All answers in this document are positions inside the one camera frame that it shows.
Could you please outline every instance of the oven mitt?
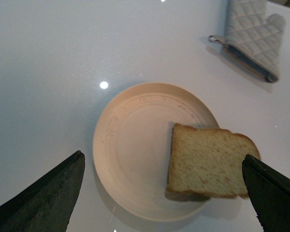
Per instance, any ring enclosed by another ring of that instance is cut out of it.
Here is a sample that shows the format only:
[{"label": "oven mitt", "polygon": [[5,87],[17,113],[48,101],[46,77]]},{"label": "oven mitt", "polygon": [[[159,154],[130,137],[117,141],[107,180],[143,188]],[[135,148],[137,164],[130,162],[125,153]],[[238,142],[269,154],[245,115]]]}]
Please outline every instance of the oven mitt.
[{"label": "oven mitt", "polygon": [[225,37],[209,36],[261,80],[279,80],[279,50],[285,19],[273,14],[265,17],[266,0],[229,0]]}]

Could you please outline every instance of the toast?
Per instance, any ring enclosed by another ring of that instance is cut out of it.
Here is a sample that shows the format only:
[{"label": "toast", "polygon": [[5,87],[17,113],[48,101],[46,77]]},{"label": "toast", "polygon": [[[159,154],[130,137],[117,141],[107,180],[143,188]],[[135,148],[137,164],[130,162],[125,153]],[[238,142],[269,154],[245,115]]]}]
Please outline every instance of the toast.
[{"label": "toast", "polygon": [[166,191],[247,198],[242,175],[242,161],[247,154],[260,159],[257,147],[245,135],[176,123]]}]

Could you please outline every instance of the white table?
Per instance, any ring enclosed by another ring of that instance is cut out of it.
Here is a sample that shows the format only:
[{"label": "white table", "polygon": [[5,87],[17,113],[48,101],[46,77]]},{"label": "white table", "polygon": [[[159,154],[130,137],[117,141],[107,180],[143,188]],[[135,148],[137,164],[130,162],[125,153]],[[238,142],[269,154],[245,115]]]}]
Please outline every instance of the white table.
[{"label": "white table", "polygon": [[[108,102],[135,84],[166,82],[201,99],[220,127],[249,136],[290,178],[290,9],[278,83],[254,78],[209,43],[225,0],[0,1],[0,205],[76,150],[86,170],[67,231],[261,232],[250,200],[216,200],[178,222],[138,218],[95,172],[92,138]],[[109,84],[100,88],[100,82]]]}]

